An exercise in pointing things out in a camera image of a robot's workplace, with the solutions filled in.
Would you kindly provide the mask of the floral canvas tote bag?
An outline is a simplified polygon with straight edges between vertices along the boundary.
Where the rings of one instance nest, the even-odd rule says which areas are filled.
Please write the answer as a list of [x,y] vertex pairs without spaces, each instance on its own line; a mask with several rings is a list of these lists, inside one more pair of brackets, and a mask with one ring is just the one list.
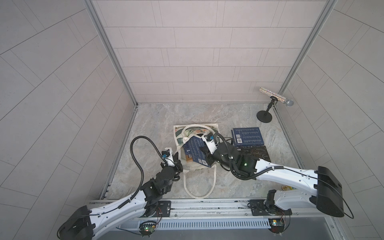
[[[205,199],[213,192],[217,181],[217,165],[209,164],[201,148],[214,146],[213,135],[219,133],[218,124],[190,124],[173,126],[177,153],[183,165],[183,184],[187,194],[194,199]],[[213,169],[213,186],[203,196],[193,195],[187,188],[187,173]]]

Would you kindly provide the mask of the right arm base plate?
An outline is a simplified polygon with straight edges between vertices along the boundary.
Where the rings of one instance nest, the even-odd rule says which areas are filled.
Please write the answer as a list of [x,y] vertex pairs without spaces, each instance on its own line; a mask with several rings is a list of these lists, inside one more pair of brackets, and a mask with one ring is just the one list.
[[282,210],[274,204],[267,204],[266,200],[250,200],[248,208],[253,216],[291,216],[292,210]]

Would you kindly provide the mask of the black book with barcode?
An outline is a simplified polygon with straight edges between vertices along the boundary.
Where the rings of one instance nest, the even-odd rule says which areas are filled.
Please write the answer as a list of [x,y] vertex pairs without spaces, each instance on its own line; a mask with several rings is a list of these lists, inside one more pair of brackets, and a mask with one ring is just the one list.
[[249,155],[271,162],[266,146],[237,147],[237,150],[243,155]]

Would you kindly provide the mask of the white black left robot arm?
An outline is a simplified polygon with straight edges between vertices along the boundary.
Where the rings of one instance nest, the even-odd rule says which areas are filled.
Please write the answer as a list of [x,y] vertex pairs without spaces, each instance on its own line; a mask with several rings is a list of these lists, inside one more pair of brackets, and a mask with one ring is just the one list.
[[179,154],[169,156],[156,177],[143,184],[138,192],[103,207],[80,207],[59,227],[57,237],[60,240],[97,240],[128,220],[152,216],[159,200],[171,191],[182,171]]

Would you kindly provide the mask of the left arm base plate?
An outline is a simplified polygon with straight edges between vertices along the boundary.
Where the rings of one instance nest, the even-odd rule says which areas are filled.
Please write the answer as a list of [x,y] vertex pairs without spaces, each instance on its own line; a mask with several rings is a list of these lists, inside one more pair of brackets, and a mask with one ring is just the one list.
[[155,204],[145,207],[146,211],[143,217],[157,218],[169,217],[171,211],[171,201],[159,201]]

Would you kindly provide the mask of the dark blue book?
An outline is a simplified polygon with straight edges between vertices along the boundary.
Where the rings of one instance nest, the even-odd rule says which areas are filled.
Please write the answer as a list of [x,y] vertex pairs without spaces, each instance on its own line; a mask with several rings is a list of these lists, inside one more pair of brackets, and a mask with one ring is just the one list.
[[206,143],[197,136],[190,138],[184,145],[184,153],[188,164],[198,164],[208,168],[212,167],[212,164],[208,164],[205,161],[205,156],[202,153],[202,147],[207,147]]
[[264,146],[260,128],[233,128],[231,130],[234,145],[237,147]]

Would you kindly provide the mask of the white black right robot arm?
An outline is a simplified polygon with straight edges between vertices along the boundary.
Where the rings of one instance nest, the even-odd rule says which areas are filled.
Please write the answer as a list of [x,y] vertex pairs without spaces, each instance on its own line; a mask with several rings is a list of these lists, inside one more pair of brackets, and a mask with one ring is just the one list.
[[261,158],[244,155],[227,143],[212,144],[211,147],[204,146],[199,150],[205,155],[208,164],[223,165],[239,180],[270,181],[294,188],[287,194],[272,191],[266,204],[272,204],[281,210],[313,207],[326,215],[338,218],[346,215],[342,184],[326,167],[303,170],[280,166]]

